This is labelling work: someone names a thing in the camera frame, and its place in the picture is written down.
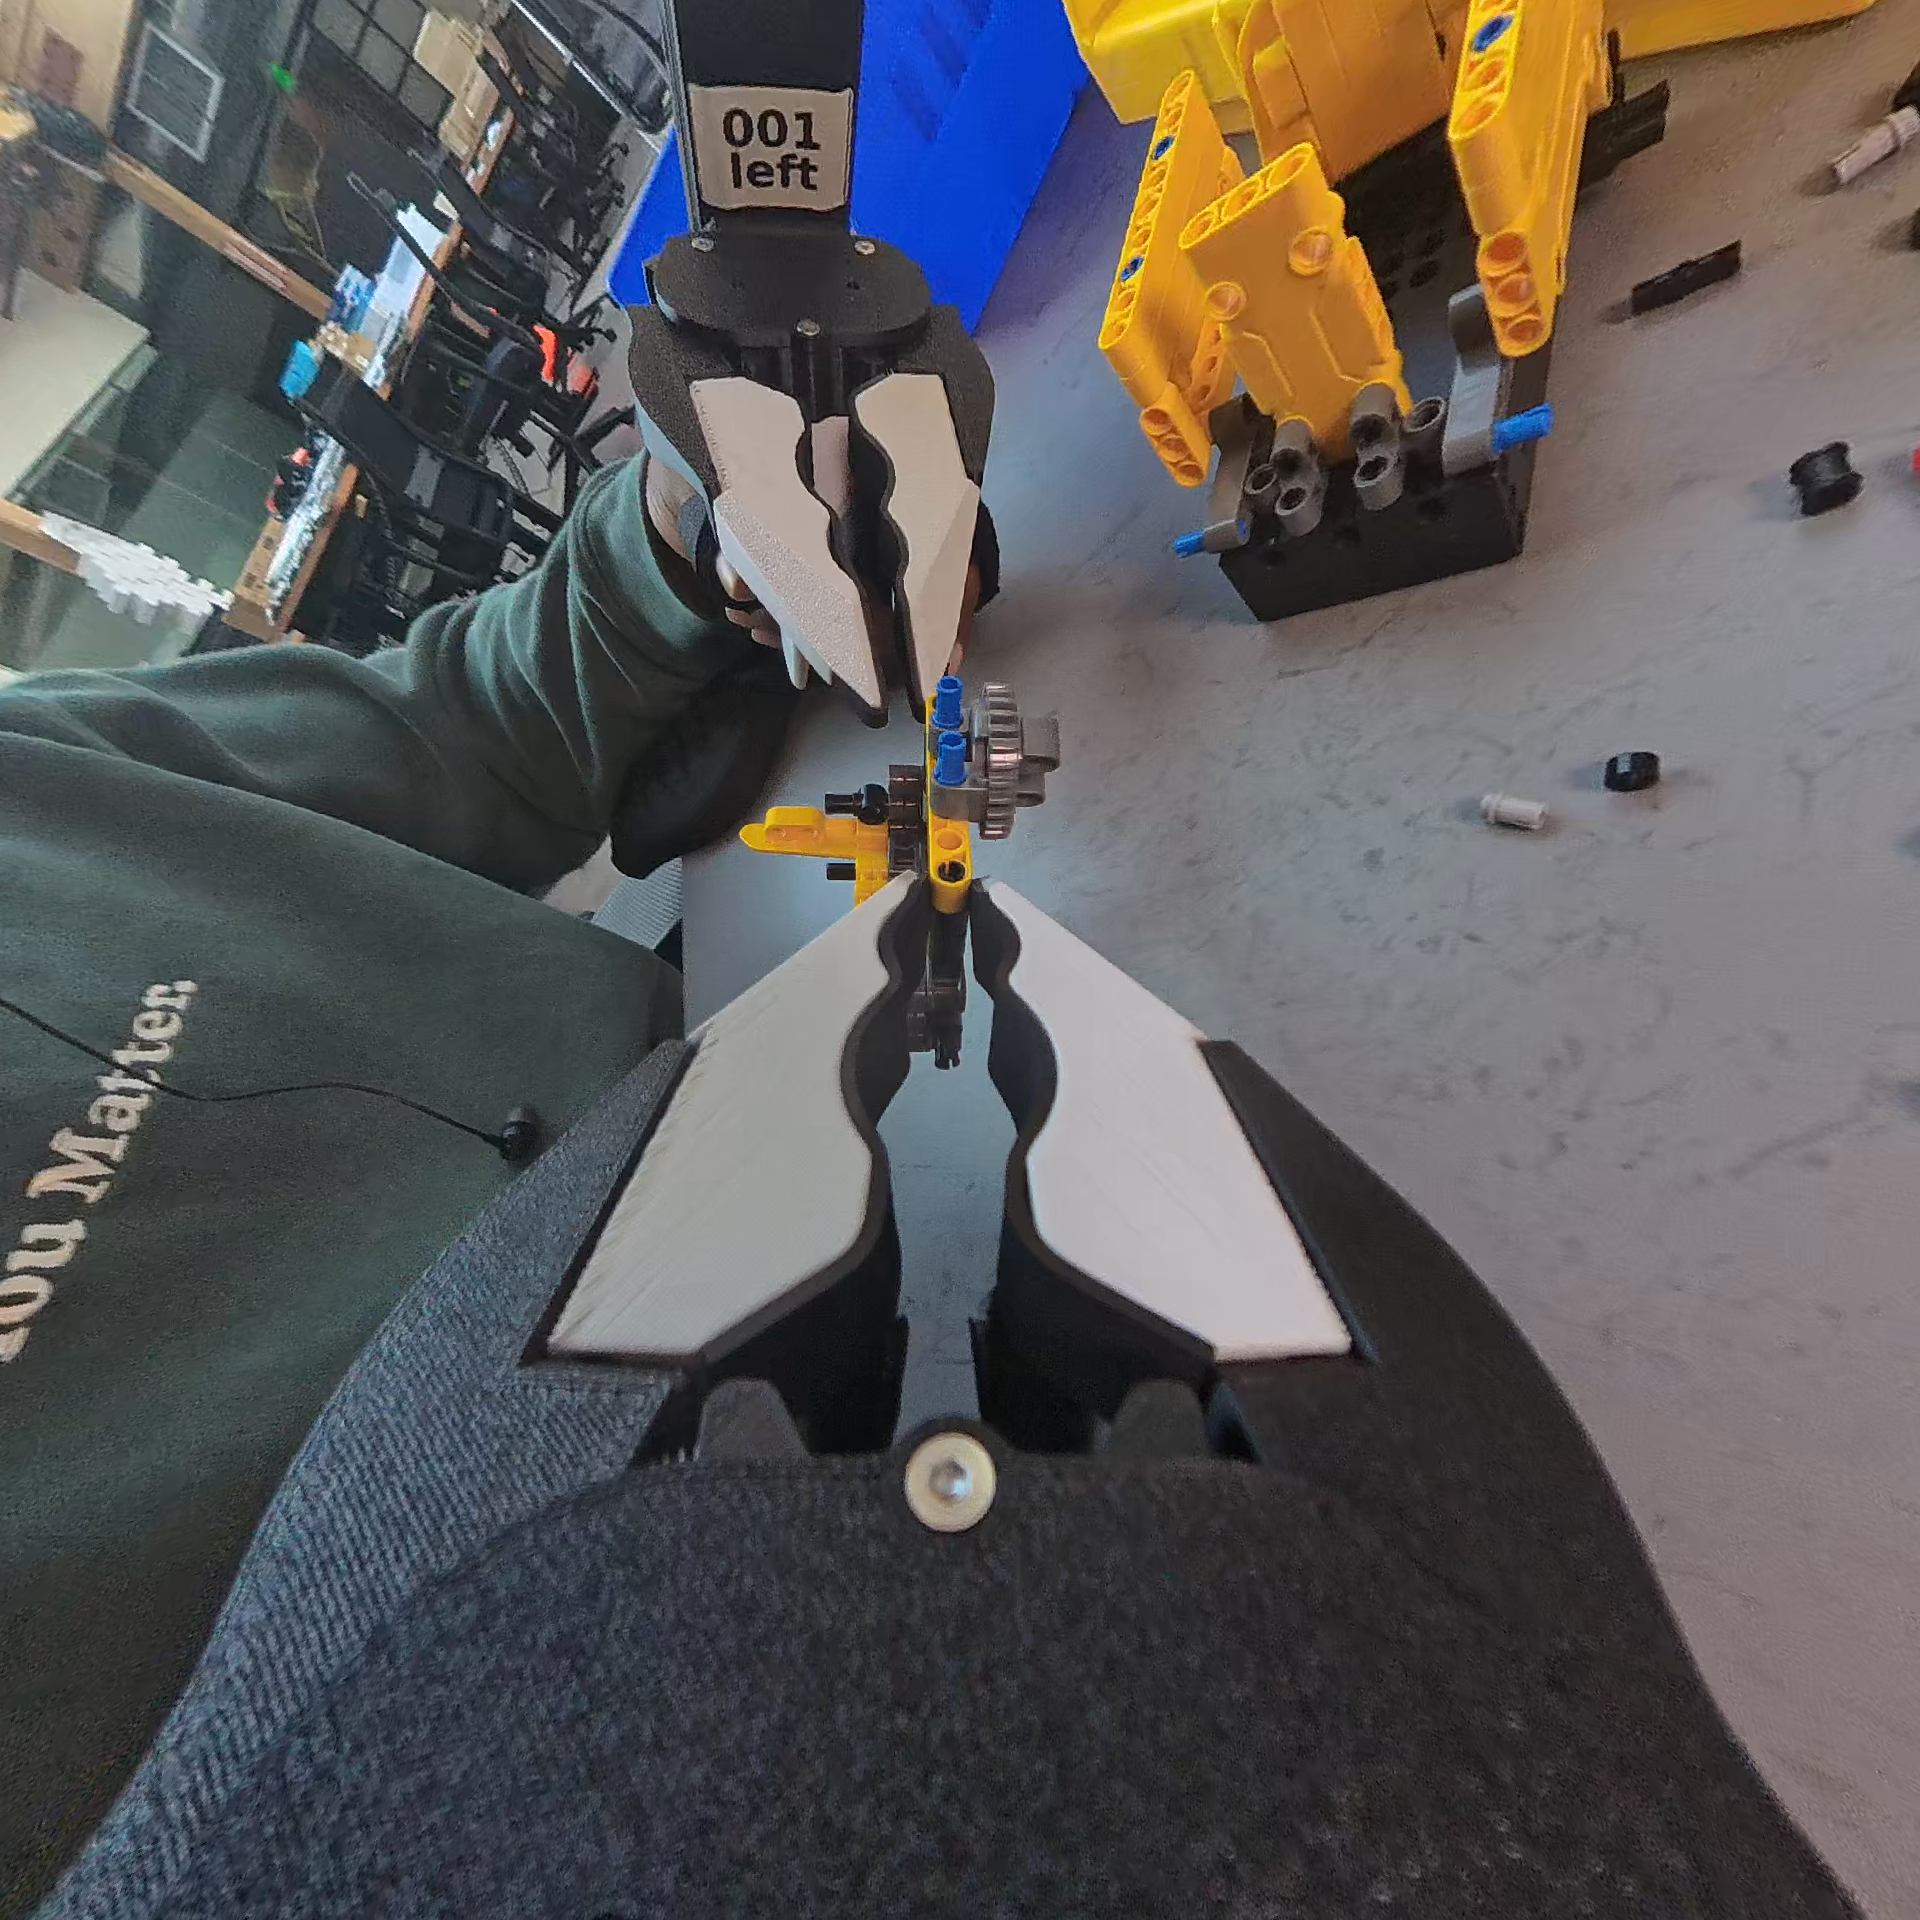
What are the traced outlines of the white foam stack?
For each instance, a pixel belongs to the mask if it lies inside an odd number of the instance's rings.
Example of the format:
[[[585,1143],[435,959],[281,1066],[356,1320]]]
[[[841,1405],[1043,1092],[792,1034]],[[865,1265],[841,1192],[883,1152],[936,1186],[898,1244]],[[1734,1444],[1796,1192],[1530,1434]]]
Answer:
[[[184,571],[143,541],[116,538],[67,517],[41,517],[41,533],[77,561],[77,575],[110,609],[167,631],[197,631],[224,617],[230,591]]]

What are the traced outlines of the person in green sweatshirt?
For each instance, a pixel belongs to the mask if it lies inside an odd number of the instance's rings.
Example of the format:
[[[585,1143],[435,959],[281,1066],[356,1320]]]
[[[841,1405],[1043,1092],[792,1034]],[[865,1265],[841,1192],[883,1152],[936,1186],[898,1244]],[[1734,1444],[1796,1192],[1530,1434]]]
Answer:
[[[410,840],[403,658],[5,690],[5,996],[195,1092],[558,1136],[678,1025],[642,947]],[[110,1813],[318,1407],[509,1179],[344,1092],[136,1092],[5,1012],[5,1916]]]

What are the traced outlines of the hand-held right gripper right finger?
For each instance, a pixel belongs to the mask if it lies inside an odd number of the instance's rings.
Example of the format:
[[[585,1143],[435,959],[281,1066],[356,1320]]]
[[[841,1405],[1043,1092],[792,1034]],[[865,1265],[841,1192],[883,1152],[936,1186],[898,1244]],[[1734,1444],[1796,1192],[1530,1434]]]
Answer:
[[[970,966],[1013,1121],[984,1422],[1019,1454],[1273,1454],[1230,1374],[1348,1363],[1353,1332],[1211,1039],[1001,880]]]

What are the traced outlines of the wooden storage shelves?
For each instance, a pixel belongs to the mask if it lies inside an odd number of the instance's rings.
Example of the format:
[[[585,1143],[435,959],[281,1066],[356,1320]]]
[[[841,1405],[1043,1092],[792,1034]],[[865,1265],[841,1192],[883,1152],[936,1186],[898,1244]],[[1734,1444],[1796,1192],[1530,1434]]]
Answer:
[[[642,2],[5,2],[5,657],[399,624],[372,477],[293,397],[339,357],[561,503],[614,426],[599,266],[664,123]],[[140,624],[67,517],[229,588]]]

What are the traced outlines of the large yellow black lego model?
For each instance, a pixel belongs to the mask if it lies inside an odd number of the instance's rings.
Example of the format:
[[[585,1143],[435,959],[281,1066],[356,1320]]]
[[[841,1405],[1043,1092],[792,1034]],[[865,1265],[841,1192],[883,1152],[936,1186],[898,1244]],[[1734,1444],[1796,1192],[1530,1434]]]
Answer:
[[[1182,557],[1278,622],[1514,561],[1578,190],[1667,133],[1602,2],[1252,2],[1249,133],[1179,70],[1096,343]]]

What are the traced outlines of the blue plastic crate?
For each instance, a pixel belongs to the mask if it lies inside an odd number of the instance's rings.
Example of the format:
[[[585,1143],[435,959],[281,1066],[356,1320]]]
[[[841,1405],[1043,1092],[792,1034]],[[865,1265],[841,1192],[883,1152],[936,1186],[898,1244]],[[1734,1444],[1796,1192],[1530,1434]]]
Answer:
[[[664,2],[674,128],[606,283],[880,343],[974,322],[1086,87],[1061,2]]]

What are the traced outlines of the grey mesh chair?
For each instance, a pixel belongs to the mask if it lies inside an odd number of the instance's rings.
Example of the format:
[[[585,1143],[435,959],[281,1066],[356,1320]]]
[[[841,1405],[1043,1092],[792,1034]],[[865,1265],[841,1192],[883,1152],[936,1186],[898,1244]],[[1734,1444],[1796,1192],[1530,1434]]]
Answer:
[[[617,876],[606,899],[579,916],[683,971],[683,861],[664,861],[650,876]]]

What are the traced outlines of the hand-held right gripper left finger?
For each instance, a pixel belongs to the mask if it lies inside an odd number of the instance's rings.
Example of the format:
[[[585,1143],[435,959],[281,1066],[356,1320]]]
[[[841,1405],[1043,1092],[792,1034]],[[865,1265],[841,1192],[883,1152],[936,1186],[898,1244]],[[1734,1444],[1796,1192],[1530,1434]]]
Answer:
[[[571,1264],[547,1354],[770,1383],[813,1454],[895,1437],[908,1322],[880,1114],[909,1069],[919,880],[736,995],[685,1043]]]

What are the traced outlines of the pile of small lego pins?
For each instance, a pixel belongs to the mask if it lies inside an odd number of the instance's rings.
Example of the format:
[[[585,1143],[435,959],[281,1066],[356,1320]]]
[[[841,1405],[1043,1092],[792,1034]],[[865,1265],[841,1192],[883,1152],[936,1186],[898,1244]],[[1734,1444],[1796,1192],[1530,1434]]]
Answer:
[[[1826,193],[1841,193],[1864,175],[1879,170],[1892,154],[1915,142],[1915,77],[1892,96],[1892,107],[1854,136],[1849,152],[1829,160]],[[1722,241],[1709,255],[1673,261],[1671,269],[1644,276],[1626,290],[1626,313],[1644,319],[1691,298],[1741,273],[1741,241]],[[1796,456],[1786,465],[1786,489],[1796,493],[1797,517],[1826,517],[1853,503],[1864,489],[1864,474],[1853,464],[1849,445],[1831,440]]]

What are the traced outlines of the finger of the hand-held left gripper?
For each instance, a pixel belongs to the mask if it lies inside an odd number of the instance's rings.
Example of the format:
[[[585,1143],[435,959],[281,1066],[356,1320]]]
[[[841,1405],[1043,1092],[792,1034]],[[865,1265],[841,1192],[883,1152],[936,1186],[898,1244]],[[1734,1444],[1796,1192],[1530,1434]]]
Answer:
[[[933,371],[889,371],[854,394],[854,493],[872,512],[903,685],[927,715],[964,624],[984,489]]]
[[[832,682],[865,724],[883,724],[889,685],[861,588],[833,557],[833,517],[804,477],[800,403],[749,376],[717,376],[689,384],[689,407],[717,477],[717,555],[778,624],[790,680]]]

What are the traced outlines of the grey yellow lego rack assembly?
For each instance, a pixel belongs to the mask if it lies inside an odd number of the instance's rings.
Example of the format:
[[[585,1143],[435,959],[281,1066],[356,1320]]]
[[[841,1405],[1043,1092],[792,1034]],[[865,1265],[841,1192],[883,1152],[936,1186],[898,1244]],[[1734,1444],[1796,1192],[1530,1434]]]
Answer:
[[[738,825],[738,840],[755,853],[822,861],[826,876],[851,885],[861,908],[895,876],[927,880],[922,800],[927,761],[890,761],[889,781],[826,792],[822,805],[770,809],[759,823]],[[964,963],[969,908],[940,913],[929,899],[929,924],[909,963],[908,1048],[927,1052],[936,1069],[951,1069],[964,1057]]]

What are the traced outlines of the yellow plastic storage bin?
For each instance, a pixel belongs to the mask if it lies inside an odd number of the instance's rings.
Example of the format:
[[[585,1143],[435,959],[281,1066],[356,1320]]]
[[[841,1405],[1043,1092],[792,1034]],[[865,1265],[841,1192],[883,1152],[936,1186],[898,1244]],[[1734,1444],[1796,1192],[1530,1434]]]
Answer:
[[[1120,120],[1158,116],[1165,87],[1195,70],[1225,133],[1249,133],[1237,36],[1252,2],[1061,2],[1076,54]],[[1623,61],[1826,25],[1870,2],[1602,2]]]

